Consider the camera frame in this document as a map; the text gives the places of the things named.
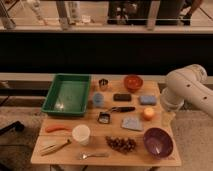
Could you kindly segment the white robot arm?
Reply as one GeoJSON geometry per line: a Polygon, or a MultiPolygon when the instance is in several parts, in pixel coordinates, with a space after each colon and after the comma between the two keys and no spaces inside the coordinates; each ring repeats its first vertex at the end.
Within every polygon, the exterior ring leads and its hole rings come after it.
{"type": "Polygon", "coordinates": [[[207,72],[198,64],[173,70],[165,77],[166,87],[159,100],[163,108],[162,125],[167,127],[185,101],[213,118],[213,90],[204,85],[207,72]]]}

